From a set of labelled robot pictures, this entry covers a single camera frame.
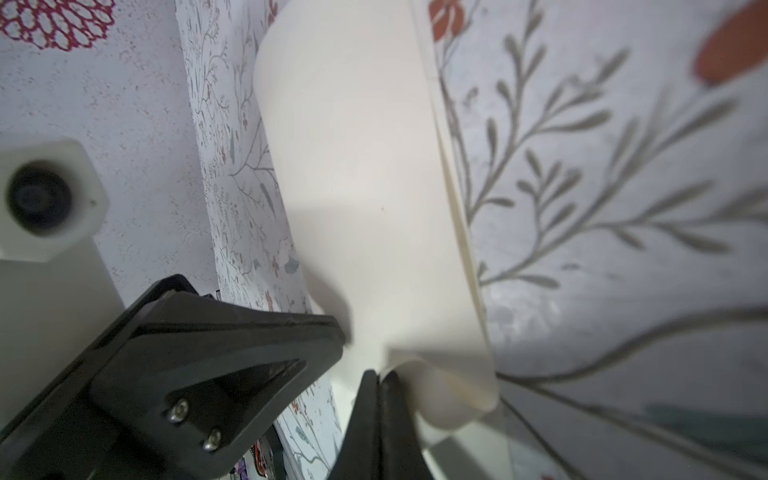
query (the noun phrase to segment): leaf pattern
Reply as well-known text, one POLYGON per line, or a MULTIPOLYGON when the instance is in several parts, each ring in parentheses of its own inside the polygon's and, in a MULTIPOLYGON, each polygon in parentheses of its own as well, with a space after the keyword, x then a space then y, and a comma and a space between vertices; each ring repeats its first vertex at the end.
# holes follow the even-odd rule
POLYGON ((556 290, 560 288, 560 282, 554 278, 550 278, 549 276, 544 275, 520 275, 518 276, 518 280, 522 280, 527 283, 533 283, 536 286, 550 290, 556 290))
POLYGON ((628 245, 629 247, 634 248, 635 250, 645 250, 645 245, 643 245, 643 242, 640 241, 635 235, 627 232, 625 229, 621 227, 613 227, 611 228, 611 232, 624 242, 624 244, 628 245))
POLYGON ((681 230, 676 227, 662 227, 662 230, 686 247, 690 247, 701 253, 727 253, 730 247, 727 243, 720 242, 696 233, 681 230))
POLYGON ((723 120, 731 112, 736 109, 737 102, 733 99, 723 100, 711 107, 708 107, 704 111, 701 111, 693 120, 689 121, 679 130, 672 133, 669 138, 661 144, 660 149, 664 149, 672 144, 683 140, 685 137, 696 133, 697 131, 706 128, 718 121, 723 120))
POLYGON ((526 150, 525 160, 528 162, 528 166, 531 167, 534 175, 541 179, 541 162, 538 160, 538 157, 536 157, 536 154, 530 149, 526 150))
POLYGON ((488 146, 491 148, 491 158, 496 158, 496 144, 498 142, 498 133, 496 131, 496 122, 493 118, 488 119, 486 126, 486 133, 488 135, 488 146))
POLYGON ((682 190, 678 190, 670 196, 664 197, 661 200, 658 200, 655 204, 648 207, 647 210, 640 214, 640 218, 644 219, 653 217, 654 215, 662 214, 668 210, 672 210, 675 207, 679 207, 682 204, 696 200, 698 197, 712 188, 712 185, 712 181, 704 181, 695 185, 691 185, 690 187, 685 187, 682 190))
POLYGON ((489 198, 488 203, 498 205, 499 207, 510 208, 515 206, 515 202, 504 197, 489 198))
POLYGON ((586 118, 575 121, 570 124, 553 125, 541 129, 542 133, 554 133, 554 132, 573 132, 590 130, 595 127, 600 127, 611 119, 611 113, 608 110, 599 111, 586 118))

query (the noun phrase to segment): floral wallpaper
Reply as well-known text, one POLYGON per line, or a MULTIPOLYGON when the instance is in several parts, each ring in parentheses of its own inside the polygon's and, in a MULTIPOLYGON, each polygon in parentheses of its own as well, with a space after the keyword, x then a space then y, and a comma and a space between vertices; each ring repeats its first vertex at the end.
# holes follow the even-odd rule
POLYGON ((2 0, 0 31, 40 49, 90 48, 114 24, 114 0, 2 0))
MULTIPOLYGON (((309 310, 269 145, 253 96, 253 63, 285 2, 177 0, 184 63, 222 300, 309 310)), ((341 445, 321 378, 278 418, 304 478, 325 478, 341 445)))
POLYGON ((765 478, 768 2, 424 3, 517 478, 765 478))

